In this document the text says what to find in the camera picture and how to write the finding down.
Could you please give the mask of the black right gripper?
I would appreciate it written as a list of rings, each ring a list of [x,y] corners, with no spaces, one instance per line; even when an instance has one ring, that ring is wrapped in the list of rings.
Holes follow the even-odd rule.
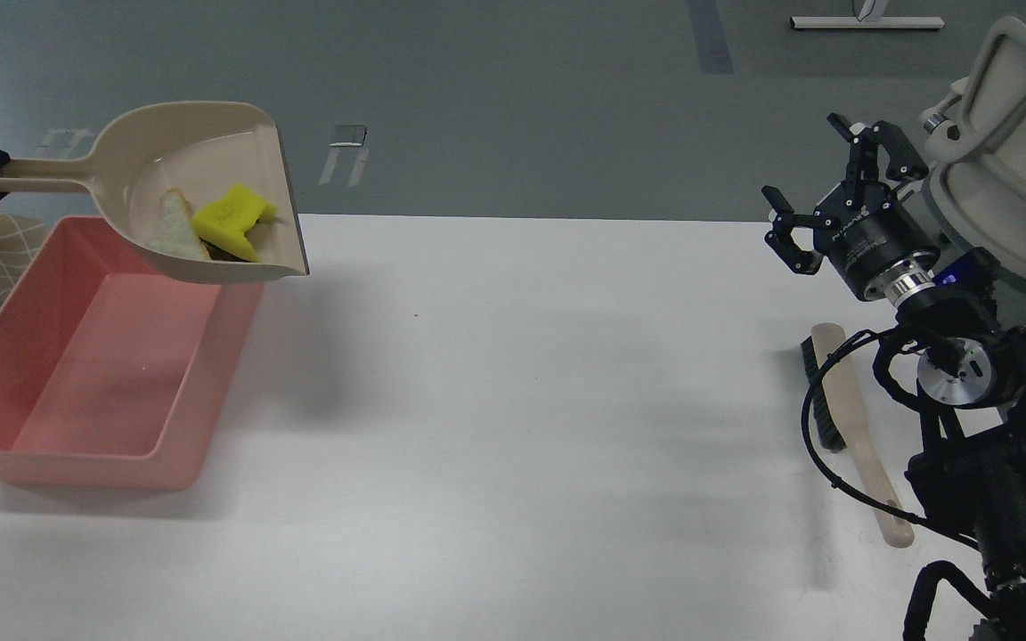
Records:
[[[824,257],[855,299],[876,301],[884,288],[873,280],[895,264],[908,261],[929,271],[940,258],[940,249],[897,199],[901,191],[928,178],[928,162],[894,123],[851,123],[835,112],[826,121],[850,145],[842,185],[808,215],[797,214],[777,187],[762,186],[772,226],[764,240],[791,272],[814,275]],[[795,230],[814,231],[814,250],[799,247]]]

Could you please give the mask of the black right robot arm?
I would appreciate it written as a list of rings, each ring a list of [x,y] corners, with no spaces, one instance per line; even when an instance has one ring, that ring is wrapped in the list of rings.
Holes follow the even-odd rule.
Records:
[[[911,183],[928,177],[928,163],[903,130],[838,113],[827,120],[850,147],[843,179],[810,214],[798,214],[778,188],[762,187],[765,242],[794,273],[814,275],[829,261],[856,299],[887,301],[896,315],[886,331],[862,329],[839,344],[803,340],[803,446],[835,490],[980,553],[982,588],[949,561],[920,569],[901,628],[905,640],[928,637],[943,580],[980,613],[973,640],[1026,640],[1026,328],[998,320],[1000,263],[986,248],[937,267],[940,248],[901,203]],[[876,490],[859,490],[816,451],[859,453],[859,444],[847,442],[847,406],[831,375],[871,344],[876,383],[919,419],[921,450],[905,472],[919,515]]]

